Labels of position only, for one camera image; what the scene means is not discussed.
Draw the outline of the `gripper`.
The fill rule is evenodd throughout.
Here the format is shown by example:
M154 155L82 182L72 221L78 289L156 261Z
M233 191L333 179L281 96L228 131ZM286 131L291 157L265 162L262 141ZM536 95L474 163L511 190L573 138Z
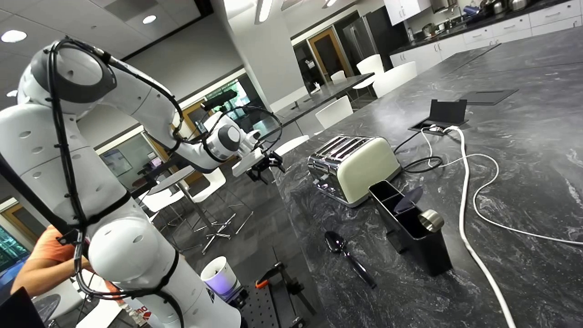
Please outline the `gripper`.
M285 168L283 168L283 158L276 152L271 152L269 157L262 158L258 163L254 164L252 169L248 170L246 174L252 181L262 181L262 183L268 185L270 182L262 177L261 174L270 167L276 167L283 173L286 172Z

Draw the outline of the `cream and chrome toaster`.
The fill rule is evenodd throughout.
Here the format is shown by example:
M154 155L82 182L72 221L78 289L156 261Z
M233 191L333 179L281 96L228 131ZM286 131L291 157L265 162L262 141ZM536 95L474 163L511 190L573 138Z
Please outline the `cream and chrome toaster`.
M366 201L369 187L391 180L402 170L389 142L383 137L338 135L307 159L313 180L327 181L324 195L346 207Z

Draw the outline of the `round table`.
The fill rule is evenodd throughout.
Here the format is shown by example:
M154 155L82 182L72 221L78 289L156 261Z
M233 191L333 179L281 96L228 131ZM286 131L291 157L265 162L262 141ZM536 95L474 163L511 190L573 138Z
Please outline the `round table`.
M183 169L175 172L175 174L172 174L171 176L167 177L161 183L158 183L155 187L153 187L152 189L150 189L150 191L148 191L146 193L146 196L158 195L158 193L166 193L165 190L167 190L171 186L175 185L177 188L179 188L181 190L181 196L184 199L187 199L193 205L194 210L198 213L198 211L195 209L194 204L190 200L190 193L188 191L188 185L184 182L184 180L186 179L186 177L189 176L189 175L191 175L191 174L193 174L194 172L195 172L195 170L191 166L185 167L185 168L183 168ZM204 210L204 211L206 212L206 216L212 215L208 210ZM222 233L225 233L225 234L229 234L229 233L231 233L231 230L232 229L233 228L225 228L221 232ZM209 231L209 233L207 235L212 234L212 231L211 230L208 229L208 231ZM212 245L213 241L215 239L219 238L219 237L215 237L213 239L213 241L210 241L210 238L207 237L207 235L206 235L206 238L208 239L208 242L206 243L206 245L204 245L204 247L203 247L203 249L201 251L202 255L205 255L207 253L207 251L208 251L208 248Z

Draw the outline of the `long dark table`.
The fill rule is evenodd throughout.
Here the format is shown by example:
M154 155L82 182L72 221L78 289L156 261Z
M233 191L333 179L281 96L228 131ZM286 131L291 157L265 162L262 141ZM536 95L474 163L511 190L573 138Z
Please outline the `long dark table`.
M275 112L275 116L279 118L279 121L283 126L289 125L292 121L302 118L330 101L337 100L338 96L344 95L354 86L373 76L373 73L366 73L364 75L347 77L339 82L325 84L313 95L303 96L278 112Z

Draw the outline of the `black spoon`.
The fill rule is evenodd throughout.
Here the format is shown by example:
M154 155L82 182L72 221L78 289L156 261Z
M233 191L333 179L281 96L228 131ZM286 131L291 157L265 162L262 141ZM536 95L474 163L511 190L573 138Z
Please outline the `black spoon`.
M343 238L339 233L335 231L326 231L324 233L324 238L326 241L326 245L329 250L333 253L341 254L352 266L353 270L355 270L356 274L365 282L371 289L375 289L377 287L377 283L373 276L371 275L370 271L367 270L362 263L356 259L348 249L347 241Z

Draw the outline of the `wooden framed door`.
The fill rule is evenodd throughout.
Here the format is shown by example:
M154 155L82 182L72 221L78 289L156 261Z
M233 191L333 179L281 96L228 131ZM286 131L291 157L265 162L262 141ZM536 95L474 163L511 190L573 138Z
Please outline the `wooden framed door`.
M346 77L353 76L335 27L331 26L313 35L307 42L325 81L330 82L331 76L339 71L343 71Z

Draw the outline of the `dark round lid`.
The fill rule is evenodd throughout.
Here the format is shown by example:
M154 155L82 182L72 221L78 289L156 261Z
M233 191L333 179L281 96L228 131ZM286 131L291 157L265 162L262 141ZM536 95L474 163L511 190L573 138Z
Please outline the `dark round lid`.
M424 193L423 187L420 185L403 195L403 198L396 204L395 206L395 213L400 214L409 210L410 208L414 208L416 203L421 199Z

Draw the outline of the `steel refrigerator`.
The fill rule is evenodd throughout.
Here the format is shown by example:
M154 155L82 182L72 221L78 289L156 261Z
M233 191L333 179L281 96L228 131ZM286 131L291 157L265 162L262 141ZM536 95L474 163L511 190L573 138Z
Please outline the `steel refrigerator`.
M342 35L347 41L351 63L354 68L356 68L356 73L359 73L356 65L366 58L378 54L377 46L373 39L367 18L359 17L354 22L344 27L342 29Z

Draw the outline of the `black rectangular caddy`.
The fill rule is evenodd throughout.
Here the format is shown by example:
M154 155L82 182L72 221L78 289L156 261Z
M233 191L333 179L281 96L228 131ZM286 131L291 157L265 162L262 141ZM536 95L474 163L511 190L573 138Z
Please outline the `black rectangular caddy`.
M441 229L436 233L429 232L417 218L424 210L416 204L414 208L396 214L395 206L404 194L386 180L371 185L369 192L386 228L386 237L400 255L408 256L432 277L452 269Z

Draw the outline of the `black pop-up socket box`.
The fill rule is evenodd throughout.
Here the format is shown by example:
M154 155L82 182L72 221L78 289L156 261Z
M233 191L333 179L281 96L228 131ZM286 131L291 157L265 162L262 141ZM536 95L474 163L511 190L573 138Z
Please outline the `black pop-up socket box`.
M443 136L446 128L460 127L468 120L465 118L468 100L439 101L431 100L429 116L408 128L410 131Z

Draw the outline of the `white kitchen cabinet row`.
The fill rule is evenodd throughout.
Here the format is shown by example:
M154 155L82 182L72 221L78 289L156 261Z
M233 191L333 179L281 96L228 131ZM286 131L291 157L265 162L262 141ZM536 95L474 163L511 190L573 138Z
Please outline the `white kitchen cabinet row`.
M583 0L538 0L525 9L488 17L418 44L403 46L389 58L394 67L415 62L419 72L454 54L483 46L583 26Z

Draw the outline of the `black flat counter hatch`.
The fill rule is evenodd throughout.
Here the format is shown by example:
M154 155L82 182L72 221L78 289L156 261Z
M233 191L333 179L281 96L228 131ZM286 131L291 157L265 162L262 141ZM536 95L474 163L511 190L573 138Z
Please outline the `black flat counter hatch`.
M518 92L518 89L497 91L472 91L464 94L459 100L466 100L468 105L493 106Z

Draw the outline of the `person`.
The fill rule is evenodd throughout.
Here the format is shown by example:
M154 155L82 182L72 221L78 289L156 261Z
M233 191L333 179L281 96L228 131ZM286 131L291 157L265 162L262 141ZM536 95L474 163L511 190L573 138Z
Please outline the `person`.
M14 279L10 294L24 288L30 297L37 297L75 276L75 247L61 245L61 237L54 226L46 227Z

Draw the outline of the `white wall cabinet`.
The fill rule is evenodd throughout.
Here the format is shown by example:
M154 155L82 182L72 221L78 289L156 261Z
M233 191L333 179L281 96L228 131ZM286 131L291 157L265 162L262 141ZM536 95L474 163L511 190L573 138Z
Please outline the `white wall cabinet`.
M383 0L383 2L392 25L397 25L431 7L430 0Z

